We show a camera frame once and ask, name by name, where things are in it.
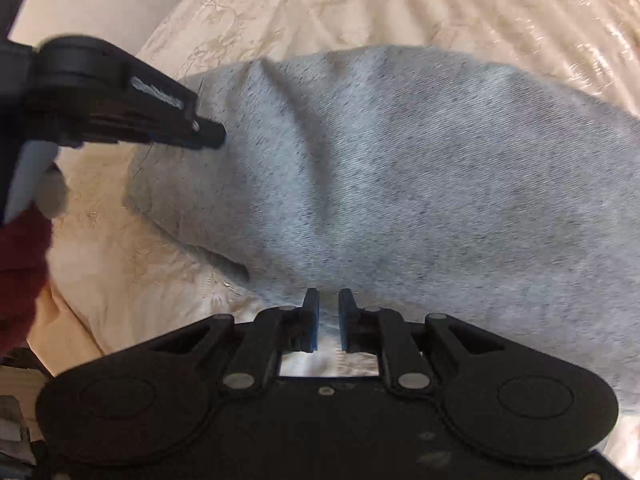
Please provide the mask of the left hand white glove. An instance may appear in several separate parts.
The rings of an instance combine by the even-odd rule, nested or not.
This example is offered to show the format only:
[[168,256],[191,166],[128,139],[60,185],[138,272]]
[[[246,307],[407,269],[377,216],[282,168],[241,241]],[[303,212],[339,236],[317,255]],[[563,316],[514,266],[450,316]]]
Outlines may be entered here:
[[9,159],[1,163],[1,221],[11,223],[35,206],[52,220],[66,208],[68,188],[55,162],[60,148],[53,142],[26,141],[9,148]]

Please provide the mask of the dark red sleeve forearm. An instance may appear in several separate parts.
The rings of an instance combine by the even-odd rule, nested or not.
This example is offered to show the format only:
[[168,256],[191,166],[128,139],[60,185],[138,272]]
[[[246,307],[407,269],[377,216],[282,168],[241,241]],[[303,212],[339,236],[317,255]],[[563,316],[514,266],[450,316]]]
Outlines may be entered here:
[[36,300],[48,281],[46,253],[52,224],[31,206],[1,229],[1,355],[26,341],[36,317]]

